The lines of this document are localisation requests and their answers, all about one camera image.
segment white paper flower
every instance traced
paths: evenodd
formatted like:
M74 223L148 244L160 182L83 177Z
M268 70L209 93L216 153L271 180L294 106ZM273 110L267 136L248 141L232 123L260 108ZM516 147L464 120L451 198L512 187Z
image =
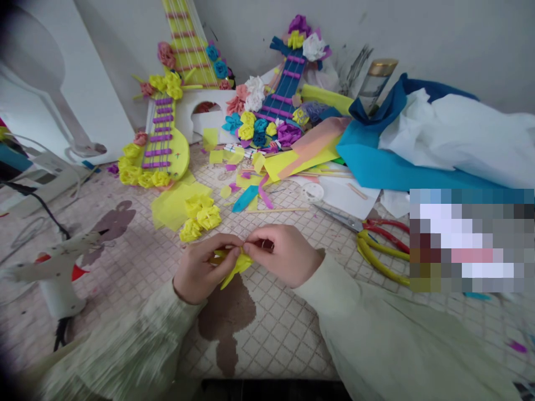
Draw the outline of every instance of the white paper flower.
M325 46L327 44L320 40L317 33L313 33L303 42L303 56L307 58L308 61L316 61L325 56Z

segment white glue gun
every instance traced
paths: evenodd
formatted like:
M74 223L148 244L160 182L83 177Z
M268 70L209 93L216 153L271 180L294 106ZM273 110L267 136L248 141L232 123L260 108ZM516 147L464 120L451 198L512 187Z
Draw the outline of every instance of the white glue gun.
M50 315L56 319L75 316L85 307L72 286L72 270L76 260L91 247L99 245L108 230L78 234L48 248L47 260L40 263L18 263L0 271L0 278L12 282L38 281Z

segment white wall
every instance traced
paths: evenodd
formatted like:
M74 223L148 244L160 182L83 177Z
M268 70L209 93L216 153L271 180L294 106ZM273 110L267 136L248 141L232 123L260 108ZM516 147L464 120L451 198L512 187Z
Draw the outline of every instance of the white wall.
M75 0L115 90L134 126L146 106L130 74L161 73L158 41L169 41L160 0ZM512 113L535 114L535 2L533 0L196 0L208 39L216 41L238 82L261 75L281 60L269 49L297 14L320 26L338 68L362 46L371 58L400 60L402 72L479 96ZM362 81L362 74L357 85Z

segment sleeve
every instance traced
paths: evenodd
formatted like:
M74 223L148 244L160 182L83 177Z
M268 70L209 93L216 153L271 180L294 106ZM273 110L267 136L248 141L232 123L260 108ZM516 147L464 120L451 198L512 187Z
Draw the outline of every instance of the sleeve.
M141 306L91 332L55 364L40 399L154 399L171 386L182 339L204 307L178 298L169 281Z
M454 317L354 280L333 256L295 293L318 313L352 399L505 400L518 392Z

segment pink paper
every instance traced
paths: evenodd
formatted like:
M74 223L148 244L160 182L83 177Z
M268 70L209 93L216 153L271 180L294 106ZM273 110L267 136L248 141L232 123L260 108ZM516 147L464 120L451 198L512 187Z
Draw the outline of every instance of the pink paper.
M268 194L266 194L266 192L262 188L264 184L268 181L268 179L269 179L269 174L266 174L264 178L262 178L262 181L260 181L260 184L258 185L258 193L260 197L262 198L262 200L264 201L264 203L266 204L267 208L273 209L273 204L269 200Z

